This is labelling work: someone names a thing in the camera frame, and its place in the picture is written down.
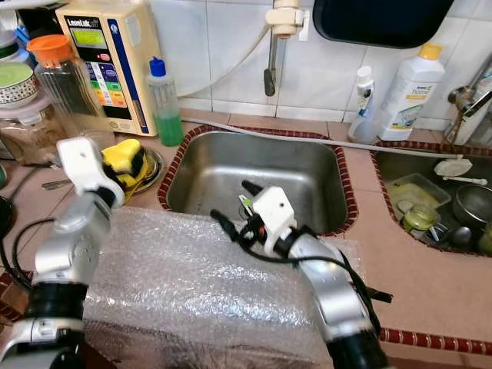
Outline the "steel utensil with yellow handle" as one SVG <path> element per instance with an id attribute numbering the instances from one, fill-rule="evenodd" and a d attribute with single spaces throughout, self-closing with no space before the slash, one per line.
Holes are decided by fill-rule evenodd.
<path id="1" fill-rule="evenodd" d="M 239 194 L 237 196 L 238 200 L 240 201 L 241 208 L 240 208 L 240 215 L 242 219 L 250 219 L 253 217 L 255 214 L 253 208 L 252 208 L 252 199 L 246 196 L 246 194 Z"/>

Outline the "steel sink basin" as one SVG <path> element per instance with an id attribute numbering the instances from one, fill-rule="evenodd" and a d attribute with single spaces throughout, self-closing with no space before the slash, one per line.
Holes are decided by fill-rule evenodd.
<path id="1" fill-rule="evenodd" d="M 451 152 L 454 150 L 452 145 L 418 143 L 418 141 L 380 143 L 380 145 L 384 147 L 390 145 L 393 148 L 400 148 L 401 150 L 425 152 Z M 472 162 L 472 168 L 469 172 L 465 173 L 466 175 L 464 177 L 488 180 L 488 184 L 484 185 L 484 187 L 492 189 L 492 150 L 469 147 L 458 148 L 457 150 L 463 152 L 464 158 Z M 462 187 L 473 186 L 465 182 L 440 179 L 440 176 L 434 172 L 434 168 L 443 159 L 414 157 L 413 155 L 400 154 L 400 152 L 384 151 L 376 151 L 373 156 L 380 183 L 384 186 L 384 196 L 386 196 L 387 204 L 391 206 L 391 217 L 393 217 L 398 225 L 403 226 L 401 222 L 403 221 L 404 213 L 398 207 L 398 203 L 403 200 L 397 199 L 396 190 L 391 185 L 409 181 L 409 183 L 415 183 L 418 187 L 421 187 L 425 193 L 428 193 L 436 200 L 446 200 L 444 203 L 440 203 L 439 206 L 432 207 L 439 215 L 439 221 L 434 226 L 438 228 L 440 236 L 443 236 L 445 231 L 449 231 L 449 229 L 450 231 L 454 231 L 454 229 L 460 228 L 460 226 L 467 226 L 472 231 L 470 245 L 468 246 L 454 246 L 450 241 L 438 245 L 438 241 L 432 239 L 427 232 L 421 235 L 423 243 L 427 244 L 428 247 L 443 251 L 492 257 L 492 254 L 485 252 L 486 250 L 492 251 L 492 248 L 482 249 L 479 246 L 479 241 L 484 235 L 486 225 L 481 224 L 478 219 L 471 222 L 471 224 L 470 221 L 465 221 L 464 224 L 461 224 L 456 216 L 456 214 L 465 214 L 465 212 L 461 211 L 456 212 L 458 204 L 457 190 Z"/>
<path id="2" fill-rule="evenodd" d="M 347 232 L 358 216 L 354 186 L 344 151 L 322 144 L 313 132 L 244 128 L 229 132 L 201 125 L 190 130 L 158 189 L 166 211 L 207 217 L 221 211 L 234 222 L 246 221 L 240 196 L 249 181 L 284 189 L 299 225 L 319 235 Z"/>

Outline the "clear bubble wrap sheet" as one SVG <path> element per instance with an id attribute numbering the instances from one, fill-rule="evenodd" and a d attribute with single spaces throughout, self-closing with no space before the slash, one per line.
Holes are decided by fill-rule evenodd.
<path id="1" fill-rule="evenodd" d="M 334 369 L 303 270 L 247 253 L 211 217 L 120 208 L 85 342 L 117 369 Z"/>

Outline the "grey sink faucet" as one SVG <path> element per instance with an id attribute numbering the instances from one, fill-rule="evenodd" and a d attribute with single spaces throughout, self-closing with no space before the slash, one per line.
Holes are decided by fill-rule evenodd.
<path id="1" fill-rule="evenodd" d="M 268 66 L 264 70 L 264 94 L 275 96 L 277 91 L 278 42 L 280 38 L 270 31 L 268 36 Z"/>

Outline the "green liquid bottle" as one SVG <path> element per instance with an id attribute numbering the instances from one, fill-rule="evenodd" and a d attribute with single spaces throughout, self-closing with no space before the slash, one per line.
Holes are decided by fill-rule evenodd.
<path id="1" fill-rule="evenodd" d="M 165 60 L 152 57 L 150 74 L 145 78 L 152 105 L 152 118 L 159 140 L 166 147 L 181 145 L 184 138 L 175 78 L 168 74 Z"/>

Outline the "clear spray bottle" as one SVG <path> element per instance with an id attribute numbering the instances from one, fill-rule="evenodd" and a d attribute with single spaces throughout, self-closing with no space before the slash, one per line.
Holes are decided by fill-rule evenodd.
<path id="1" fill-rule="evenodd" d="M 361 66 L 356 71 L 356 117 L 349 125 L 347 136 L 352 143 L 371 145 L 376 141 L 377 133 L 372 120 L 375 81 L 372 67 Z"/>

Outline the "clear plastic container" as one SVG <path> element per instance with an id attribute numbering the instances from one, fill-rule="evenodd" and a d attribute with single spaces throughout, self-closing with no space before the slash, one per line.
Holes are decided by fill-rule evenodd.
<path id="1" fill-rule="evenodd" d="M 409 211 L 416 204 L 424 204 L 437 210 L 452 199 L 445 190 L 419 173 L 411 173 L 386 182 L 384 187 L 387 189 L 391 208 L 396 211 L 397 219 L 401 219 L 404 212 Z"/>

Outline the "white faucet filter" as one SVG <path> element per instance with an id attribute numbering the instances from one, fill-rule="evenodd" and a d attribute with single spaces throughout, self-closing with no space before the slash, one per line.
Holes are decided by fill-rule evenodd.
<path id="1" fill-rule="evenodd" d="M 274 0 L 264 20 L 275 38 L 290 38 L 296 34 L 300 42 L 309 39 L 311 11 L 301 9 L 299 0 Z"/>

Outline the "white detergent bottle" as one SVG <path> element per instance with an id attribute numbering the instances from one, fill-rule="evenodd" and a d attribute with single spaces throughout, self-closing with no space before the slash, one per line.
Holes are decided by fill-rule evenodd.
<path id="1" fill-rule="evenodd" d="M 381 141 L 405 141 L 411 136 L 414 123 L 445 75 L 442 50 L 439 43 L 426 42 L 417 55 L 401 61 L 375 117 Z"/>

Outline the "cream water ionizer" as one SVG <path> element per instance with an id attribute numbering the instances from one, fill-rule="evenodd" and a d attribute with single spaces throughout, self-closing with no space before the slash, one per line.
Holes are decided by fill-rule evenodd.
<path id="1" fill-rule="evenodd" d="M 71 0 L 55 15 L 88 68 L 89 84 L 116 132 L 157 136 L 145 79 L 161 56 L 151 8 L 145 0 Z"/>

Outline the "black hanging tray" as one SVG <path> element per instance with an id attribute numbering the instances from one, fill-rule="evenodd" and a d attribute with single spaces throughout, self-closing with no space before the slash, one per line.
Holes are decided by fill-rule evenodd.
<path id="1" fill-rule="evenodd" d="M 333 42 L 409 49 L 428 42 L 454 0 L 314 0 L 311 22 Z"/>

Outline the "plastic container brown contents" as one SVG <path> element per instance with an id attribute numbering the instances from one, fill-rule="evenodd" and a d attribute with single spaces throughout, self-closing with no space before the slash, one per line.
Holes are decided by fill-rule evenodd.
<path id="1" fill-rule="evenodd" d="M 0 110 L 0 139 L 22 165 L 53 165 L 57 141 L 66 138 L 50 105 L 27 110 Z"/>

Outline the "clear jar orange lid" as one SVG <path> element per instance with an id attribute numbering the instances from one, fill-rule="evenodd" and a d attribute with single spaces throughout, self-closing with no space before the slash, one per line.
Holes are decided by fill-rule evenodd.
<path id="1" fill-rule="evenodd" d="M 38 66 L 35 77 L 52 99 L 70 137 L 96 139 L 98 112 L 91 101 L 87 82 L 78 69 L 76 56 L 66 35 L 43 35 L 29 40 L 27 49 Z"/>

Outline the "chrome tap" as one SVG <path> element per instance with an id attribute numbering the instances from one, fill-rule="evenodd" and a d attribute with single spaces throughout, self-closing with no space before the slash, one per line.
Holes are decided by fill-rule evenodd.
<path id="1" fill-rule="evenodd" d="M 452 145 L 464 145 L 492 108 L 492 52 L 466 85 L 450 92 L 447 101 L 457 109 L 457 118 L 445 131 L 445 138 Z"/>

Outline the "green ceramic bowl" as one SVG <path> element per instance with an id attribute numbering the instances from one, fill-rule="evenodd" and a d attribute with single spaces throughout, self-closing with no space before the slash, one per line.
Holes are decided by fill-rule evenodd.
<path id="1" fill-rule="evenodd" d="M 28 65 L 4 61 L 0 63 L 0 106 L 2 109 L 20 108 L 34 101 L 38 95 L 38 82 L 34 70 Z"/>

